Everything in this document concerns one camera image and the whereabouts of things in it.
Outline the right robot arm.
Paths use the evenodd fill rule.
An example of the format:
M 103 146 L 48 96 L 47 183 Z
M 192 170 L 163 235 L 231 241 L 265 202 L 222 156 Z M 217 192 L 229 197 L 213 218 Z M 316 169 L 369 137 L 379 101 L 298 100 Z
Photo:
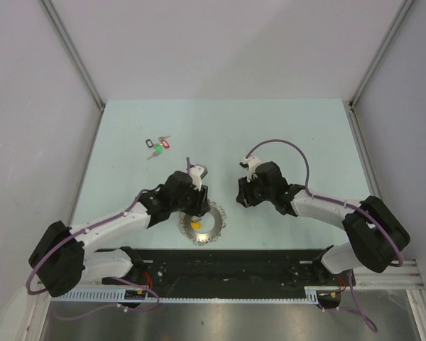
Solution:
M 380 198 L 340 200 L 309 193 L 304 185 L 289 184 L 272 161 L 249 157 L 240 166 L 247 171 L 238 180 L 236 201 L 242 206 L 269 202 L 282 215 L 311 218 L 345 231 L 346 243 L 327 247 L 314 259 L 318 283 L 329 285 L 341 272 L 360 266 L 382 273 L 402 264 L 410 235 Z

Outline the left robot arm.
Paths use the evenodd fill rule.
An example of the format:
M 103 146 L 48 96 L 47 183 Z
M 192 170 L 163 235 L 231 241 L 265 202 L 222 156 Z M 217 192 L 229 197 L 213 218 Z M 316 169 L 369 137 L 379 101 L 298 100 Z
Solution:
M 32 272 L 26 281 L 28 294 L 48 292 L 59 297 L 79 283 L 112 277 L 129 284 L 138 282 L 143 267 L 131 248 L 107 252 L 100 248 L 164 222 L 175 212 L 196 217 L 208 213 L 208 187 L 202 183 L 206 174 L 202 165 L 190 166 L 185 172 L 177 170 L 164 184 L 141 190 L 122 211 L 71 227 L 62 221 L 52 223 L 29 257 Z

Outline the metal disc with keyrings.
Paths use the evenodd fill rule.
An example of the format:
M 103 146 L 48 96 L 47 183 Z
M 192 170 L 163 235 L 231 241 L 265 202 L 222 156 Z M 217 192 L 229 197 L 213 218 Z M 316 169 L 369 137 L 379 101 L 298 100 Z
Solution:
M 203 217 L 195 217 L 180 213 L 179 230 L 194 245 L 203 246 L 212 243 L 221 237 L 222 230 L 226 227 L 226 213 L 215 202 L 209 202 L 209 212 Z M 201 229 L 191 228 L 191 222 L 201 222 Z

